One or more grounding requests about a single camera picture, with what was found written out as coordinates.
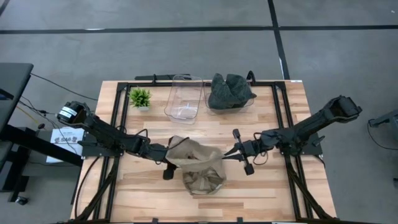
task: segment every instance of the wooden table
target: wooden table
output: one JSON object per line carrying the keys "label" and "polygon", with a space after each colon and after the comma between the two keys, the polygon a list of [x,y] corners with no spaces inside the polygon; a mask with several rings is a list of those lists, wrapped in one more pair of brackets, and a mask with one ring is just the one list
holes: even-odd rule
{"label": "wooden table", "polygon": [[[99,94],[96,114],[106,122],[111,121],[116,86],[116,81],[103,82]],[[286,81],[286,87],[294,122],[309,117],[303,83]],[[189,136],[201,144],[215,146],[226,152],[234,144],[232,130],[235,128],[239,129],[242,141],[252,139],[254,132],[278,128],[272,91],[266,86],[252,88],[257,98],[245,113],[212,116],[207,113],[204,102],[201,102],[193,125],[172,123],[164,114],[170,87],[145,89],[152,93],[150,111],[140,112],[130,106],[126,128],[129,134],[147,128],[151,143],[167,145],[173,135]],[[279,101],[284,125],[287,126],[280,93]],[[118,122],[122,107],[123,100],[119,105]],[[313,156],[302,156],[302,160],[309,191],[327,213],[335,216],[322,163]],[[80,181],[92,162],[93,158],[84,161]],[[98,189],[101,166],[102,158],[94,165],[83,184],[78,214]],[[250,176],[246,176],[243,165],[237,161],[224,161],[224,168],[228,181],[217,194],[191,196],[182,184],[180,170],[176,170],[173,180],[163,180],[164,164],[158,166],[153,161],[125,154],[120,160],[111,221],[150,222],[154,217],[159,218],[160,222],[233,222],[236,217],[243,217],[245,222],[295,220],[284,158],[279,150],[269,151],[267,163],[254,166],[255,173]],[[299,189],[297,192],[301,214],[305,217],[302,194]],[[99,217],[104,217],[104,199]]]}

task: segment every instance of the gray floor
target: gray floor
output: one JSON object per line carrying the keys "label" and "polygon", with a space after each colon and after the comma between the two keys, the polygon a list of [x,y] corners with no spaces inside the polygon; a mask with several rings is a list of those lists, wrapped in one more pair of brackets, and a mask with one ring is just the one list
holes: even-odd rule
{"label": "gray floor", "polygon": [[[280,26],[398,24],[396,1],[274,2]],[[271,25],[267,1],[11,0],[0,17],[0,29],[228,25]],[[366,123],[398,109],[398,30],[285,31],[281,35],[291,79],[304,81],[313,112],[340,94],[351,96],[364,110],[355,122],[321,132],[326,135],[322,146],[338,216],[396,223],[398,189],[392,178],[398,177],[398,152],[375,146]],[[0,49],[0,62],[33,63],[34,73],[92,97],[98,96],[103,80],[132,80],[153,73],[210,78],[215,72],[244,75],[253,70],[258,79],[282,78],[272,31],[0,35]],[[24,96],[35,107],[51,112],[68,100],[85,101],[34,77]],[[86,102],[95,108],[95,102]],[[35,127],[18,110],[11,124]],[[371,131],[384,145],[398,147],[386,127]],[[34,177],[28,184],[24,195],[31,201],[25,207],[6,203],[7,195],[0,194],[4,223],[68,218],[78,170],[42,169],[44,177]]]}

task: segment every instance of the clear plastic container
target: clear plastic container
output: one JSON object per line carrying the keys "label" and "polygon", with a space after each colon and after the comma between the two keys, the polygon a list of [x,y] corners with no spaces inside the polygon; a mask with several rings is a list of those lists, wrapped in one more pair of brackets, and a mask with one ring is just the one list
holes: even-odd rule
{"label": "clear plastic container", "polygon": [[188,75],[176,75],[164,113],[172,122],[194,124],[203,89],[203,80]]}
{"label": "clear plastic container", "polygon": [[246,102],[246,104],[243,107],[240,107],[240,108],[231,108],[231,109],[224,109],[224,110],[212,109],[209,107],[209,104],[208,104],[208,100],[211,95],[211,82],[205,82],[203,84],[203,89],[204,89],[204,93],[205,93],[205,102],[206,102],[206,107],[207,107],[207,113],[210,115],[244,113],[254,103],[254,99],[250,99]]}

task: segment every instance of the paper bag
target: paper bag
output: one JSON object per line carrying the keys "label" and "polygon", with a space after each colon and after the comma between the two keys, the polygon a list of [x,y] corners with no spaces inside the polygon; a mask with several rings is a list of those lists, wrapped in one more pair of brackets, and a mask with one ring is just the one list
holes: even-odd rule
{"label": "paper bag", "polygon": [[[174,136],[169,148],[183,138]],[[216,193],[226,180],[220,149],[186,139],[167,151],[166,159],[182,169],[183,184],[192,195]]]}

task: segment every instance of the black cloth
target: black cloth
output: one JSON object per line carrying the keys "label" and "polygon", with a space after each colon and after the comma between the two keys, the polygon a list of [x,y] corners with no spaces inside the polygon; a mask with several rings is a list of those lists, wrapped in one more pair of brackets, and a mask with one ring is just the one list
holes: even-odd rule
{"label": "black cloth", "polygon": [[208,105],[211,109],[225,110],[242,108],[250,99],[256,97],[252,93],[246,79],[240,75],[227,74],[226,80],[219,73],[211,81],[211,94]]}

